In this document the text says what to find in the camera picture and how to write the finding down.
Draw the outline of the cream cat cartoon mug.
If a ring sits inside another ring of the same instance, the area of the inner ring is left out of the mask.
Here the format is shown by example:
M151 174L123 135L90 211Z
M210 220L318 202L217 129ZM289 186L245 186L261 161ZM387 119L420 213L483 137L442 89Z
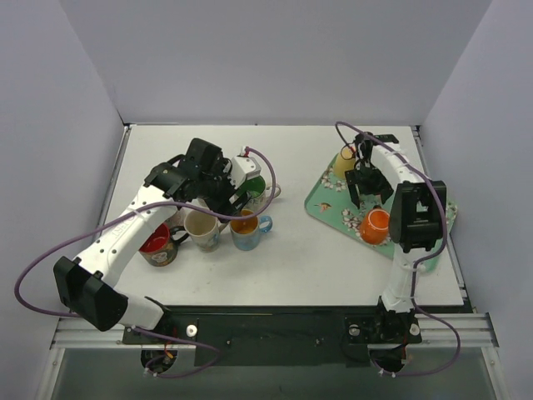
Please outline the cream cat cartoon mug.
M257 212L265 205L271 193L274 193L274 198L277 198L281 194L281 186L278 183L267 183L262 176L259 176L244 182L239 187L236 195L240 197L243 193L250 195L245 209Z

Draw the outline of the blue butterfly mug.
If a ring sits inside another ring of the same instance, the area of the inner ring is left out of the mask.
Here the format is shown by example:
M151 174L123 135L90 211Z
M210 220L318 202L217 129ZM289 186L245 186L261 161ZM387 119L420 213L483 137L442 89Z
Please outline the blue butterfly mug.
M242 251L255 249L261 241L262 234L270 232L273 227L270 216L253 217L252 214L252 210L243 209L241 216L245 219L230 222L233 244Z

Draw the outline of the yellow mug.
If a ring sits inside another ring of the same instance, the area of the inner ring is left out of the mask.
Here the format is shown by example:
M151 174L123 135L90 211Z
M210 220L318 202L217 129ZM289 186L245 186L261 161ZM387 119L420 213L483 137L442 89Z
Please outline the yellow mug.
M345 178L345 172L351 171L355 167L356 158L353 151L344 147L337 155L333 164L333 173L339 179Z

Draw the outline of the cream mug with sea print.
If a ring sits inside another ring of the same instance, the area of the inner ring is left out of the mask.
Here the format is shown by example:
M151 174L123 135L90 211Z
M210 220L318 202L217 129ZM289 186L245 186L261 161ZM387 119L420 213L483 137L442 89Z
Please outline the cream mug with sea print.
M220 236L227 223L220 223L214 216L196 210L190 211L184 220L184 228L189 237L204 253L211 253L218 249Z

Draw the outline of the orange mug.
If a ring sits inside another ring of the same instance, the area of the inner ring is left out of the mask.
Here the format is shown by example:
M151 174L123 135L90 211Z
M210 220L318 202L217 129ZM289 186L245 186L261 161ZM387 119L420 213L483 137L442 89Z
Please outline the orange mug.
M371 245L384 242L389 234L389 213L380 208L373 208L364 217L360 226L361 239Z

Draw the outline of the pink patterned mug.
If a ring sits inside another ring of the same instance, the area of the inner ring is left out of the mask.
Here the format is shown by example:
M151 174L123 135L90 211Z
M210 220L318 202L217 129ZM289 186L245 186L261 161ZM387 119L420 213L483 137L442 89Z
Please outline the pink patterned mug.
M184 223L186 212L183 208L178 208L166 221L165 224L170 228L180 227Z

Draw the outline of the black mug with red interior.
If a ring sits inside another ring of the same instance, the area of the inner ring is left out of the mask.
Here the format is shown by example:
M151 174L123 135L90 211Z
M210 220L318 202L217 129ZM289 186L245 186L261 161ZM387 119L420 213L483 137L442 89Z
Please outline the black mug with red interior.
M176 259L179 247L188 238L183 226L168 227L163 223L143 243L139 253L153 267L165 267Z

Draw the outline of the beige mug with red print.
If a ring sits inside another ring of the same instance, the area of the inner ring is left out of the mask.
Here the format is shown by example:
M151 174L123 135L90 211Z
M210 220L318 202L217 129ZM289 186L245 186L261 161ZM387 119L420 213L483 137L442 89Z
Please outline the beige mug with red print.
M206 209L206 210L208 210L208 211L211 211L211 209L209 208L209 206L207 205L207 203L206 203L206 201L205 201L204 199L202 199L202 198L198 198L198 199L197 199L197 203L198 203L198 205L199 205L201 208L204 208L204 209Z

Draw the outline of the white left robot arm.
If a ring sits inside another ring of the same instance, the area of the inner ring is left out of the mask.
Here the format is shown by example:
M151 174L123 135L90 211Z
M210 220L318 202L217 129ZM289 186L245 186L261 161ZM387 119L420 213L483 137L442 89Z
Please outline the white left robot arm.
M61 257L53 267L61 302L100 331L117 324L142 328L153 343L162 343L172 327L163 306L147 297L115 290L122 272L148 238L179 208L202 199L220 220L243 209L249 197L237 189L261 168L245 152L226 158L200 138L187 152L156 165L118 219L74 259Z

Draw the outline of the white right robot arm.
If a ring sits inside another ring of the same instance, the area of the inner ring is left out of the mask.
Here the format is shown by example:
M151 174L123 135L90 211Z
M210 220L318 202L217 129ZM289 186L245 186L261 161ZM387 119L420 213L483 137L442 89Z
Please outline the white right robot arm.
M367 195L393 199L388 225L395 244L393 267L381 295L388 312L371 322L374 335L390 341L402 330L395 313L410 313L415 308L416 273L446 246L446 185L413 167L392 135L360 132L354 144L356 161L353 169L345 172L352 203L359 208L361 198Z

